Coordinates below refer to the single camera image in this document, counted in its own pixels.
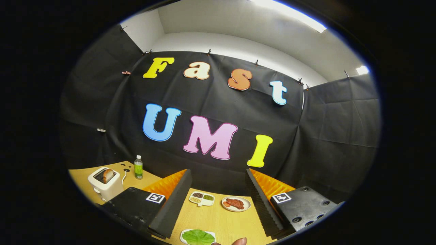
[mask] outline human hand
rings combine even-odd
[[[238,239],[238,240],[236,240],[236,241],[234,241],[232,243],[232,245],[246,245],[246,244],[247,244],[247,238],[246,237],[240,238],[240,239]],[[221,244],[219,244],[217,242],[214,242],[211,245],[221,245]]]

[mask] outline hole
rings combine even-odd
[[[294,218],[292,222],[297,223],[301,221],[301,217]]]

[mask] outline toaster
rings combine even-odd
[[[123,184],[121,183],[121,175],[113,170],[114,176],[106,184],[103,182],[103,173],[109,168],[101,167],[94,173],[88,176],[88,181],[91,183],[94,191],[100,195],[100,198],[107,202],[114,198],[116,195],[124,191]]]

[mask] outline white plate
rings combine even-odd
[[[203,198],[195,197],[195,198],[200,199],[201,201],[200,201],[200,203],[193,202],[193,201],[191,201],[191,197],[194,197],[193,195],[194,195],[195,193],[203,194],[203,197],[204,197],[204,195],[212,196],[214,199],[213,199],[213,200],[206,200],[206,199],[203,199]],[[204,206],[212,206],[212,205],[214,204],[214,202],[215,202],[215,196],[214,196],[214,195],[211,195],[211,194],[209,194],[209,193],[203,193],[203,192],[199,192],[199,191],[193,191],[193,192],[191,193],[191,195],[189,196],[188,200],[189,200],[190,202],[193,202],[193,203],[197,204],[197,206],[199,206],[199,207],[201,207],[202,205],[204,205]]]
[[[230,206],[230,207],[224,206],[224,202],[226,201],[227,198],[240,200],[244,204],[244,209],[237,209],[237,208],[235,208],[233,206]],[[247,209],[249,209],[251,207],[251,203],[247,199],[245,199],[243,197],[236,197],[236,196],[228,196],[228,197],[223,198],[221,200],[221,205],[225,209],[233,211],[233,212],[243,212],[243,211],[245,211],[245,210],[247,210]]]
[[[187,229],[187,230],[183,230],[182,233],[180,233],[180,241],[182,241],[184,244],[188,244],[188,245],[189,245],[189,243],[186,242],[185,239],[183,239],[182,235],[183,235],[183,233],[185,233],[185,232],[187,232],[187,231],[190,231],[190,230],[195,230],[195,229]],[[215,232],[210,232],[210,231],[205,231],[205,232],[211,234],[211,235],[214,237],[214,241],[213,241],[212,243],[214,243],[214,242],[217,241],[217,239],[216,239],[216,237],[215,237]]]

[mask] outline green leaf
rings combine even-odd
[[[211,245],[215,242],[215,238],[211,234],[202,230],[186,231],[182,237],[189,245]]]

